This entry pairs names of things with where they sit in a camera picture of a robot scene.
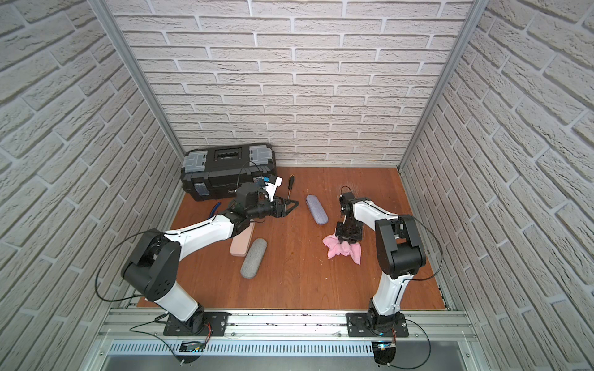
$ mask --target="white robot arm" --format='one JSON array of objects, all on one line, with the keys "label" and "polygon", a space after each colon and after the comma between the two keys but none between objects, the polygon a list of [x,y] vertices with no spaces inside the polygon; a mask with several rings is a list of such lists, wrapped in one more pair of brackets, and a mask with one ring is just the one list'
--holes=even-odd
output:
[{"label": "white robot arm", "polygon": [[179,261],[214,242],[237,236],[253,218],[287,216],[299,202],[274,196],[281,183],[282,179],[273,175],[264,178],[263,186],[243,183],[222,214],[177,230],[145,233],[124,263],[122,277],[147,300],[198,333],[204,308],[177,283]]},{"label": "white robot arm", "polygon": [[[252,218],[285,217],[299,204],[274,196],[282,180],[271,176],[264,187],[244,183],[236,198],[222,214],[177,230],[146,233],[122,268],[122,277],[147,300],[157,303],[188,328],[198,333],[204,324],[204,308],[176,281],[179,261],[205,246],[225,240],[245,230]],[[365,198],[348,192],[340,196],[344,222],[338,222],[336,236],[350,243],[362,239],[362,226],[375,231],[377,258],[383,274],[380,286],[370,300],[367,324],[374,332],[386,332],[402,316],[400,301],[406,285],[425,265],[416,224]]]},{"label": "white robot arm", "polygon": [[370,300],[367,325],[374,332],[387,332],[397,321],[400,301],[406,286],[426,263],[425,251],[409,215],[390,213],[366,198],[355,198],[352,192],[340,195],[344,222],[336,224],[336,236],[354,243],[363,238],[363,224],[375,231],[378,263],[383,271],[380,286]]}]

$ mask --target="white brick wall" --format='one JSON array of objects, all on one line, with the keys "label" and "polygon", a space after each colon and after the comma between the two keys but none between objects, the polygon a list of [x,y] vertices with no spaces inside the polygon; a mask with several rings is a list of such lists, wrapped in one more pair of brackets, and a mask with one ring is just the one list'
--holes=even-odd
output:
[{"label": "white brick wall", "polygon": [[158,224],[180,164],[87,2],[0,14],[0,368],[77,370],[108,309],[96,268]]},{"label": "white brick wall", "polygon": [[[405,147],[412,134],[401,122],[416,125],[470,6],[108,3],[186,150],[267,141],[295,154],[279,157],[279,165],[390,167],[402,154],[393,144]],[[303,142],[309,127],[316,142]],[[370,138],[386,141],[367,154]],[[334,154],[343,153],[357,155],[338,161]]]},{"label": "white brick wall", "polygon": [[491,369],[593,369],[593,17],[491,0],[404,170]]}]

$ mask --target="toolbox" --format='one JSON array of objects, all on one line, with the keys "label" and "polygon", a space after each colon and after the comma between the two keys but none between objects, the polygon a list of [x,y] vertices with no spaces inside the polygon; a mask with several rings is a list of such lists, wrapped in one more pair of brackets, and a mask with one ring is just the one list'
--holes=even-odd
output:
[{"label": "toolbox", "polygon": [[244,144],[193,150],[184,157],[183,189],[196,201],[235,197],[239,184],[259,182],[276,175],[276,160],[270,144]]}]

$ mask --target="metal vent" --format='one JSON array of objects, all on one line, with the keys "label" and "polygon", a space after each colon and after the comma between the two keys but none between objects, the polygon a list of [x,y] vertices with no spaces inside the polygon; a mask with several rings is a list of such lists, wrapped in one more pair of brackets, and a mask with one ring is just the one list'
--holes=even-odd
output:
[{"label": "metal vent", "polygon": [[[370,341],[211,340],[203,351],[180,352],[181,340],[168,341],[176,354],[201,356],[373,357]],[[169,354],[158,340],[114,340],[110,355]]]}]

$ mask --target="wooden platform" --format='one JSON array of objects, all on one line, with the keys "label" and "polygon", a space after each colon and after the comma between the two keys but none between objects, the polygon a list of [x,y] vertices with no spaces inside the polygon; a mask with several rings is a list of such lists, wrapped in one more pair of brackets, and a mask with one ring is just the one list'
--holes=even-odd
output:
[{"label": "wooden platform", "polygon": [[[333,234],[340,219],[340,187],[352,188],[355,196],[368,197],[386,210],[410,214],[400,177],[396,169],[345,169],[280,167],[283,185],[277,190],[286,197],[286,181],[295,175],[291,198],[299,207],[286,218],[267,217],[256,224],[252,240],[263,238],[268,248],[258,274],[252,280],[241,277],[243,258],[229,253],[231,240],[220,241],[194,252],[179,264],[178,282],[207,308],[248,309],[344,309],[366,310],[369,299],[380,282],[381,269],[375,255],[375,233],[365,226],[361,242],[361,265],[349,256],[328,260],[322,239]],[[329,222],[314,222],[305,197],[320,200]],[[219,211],[231,199],[221,200]],[[173,229],[205,220],[217,200],[195,202],[186,195],[173,222]],[[432,274],[429,263],[417,278]],[[144,298],[139,307],[156,306]],[[434,279],[411,282],[402,300],[402,309],[444,309]]]}]

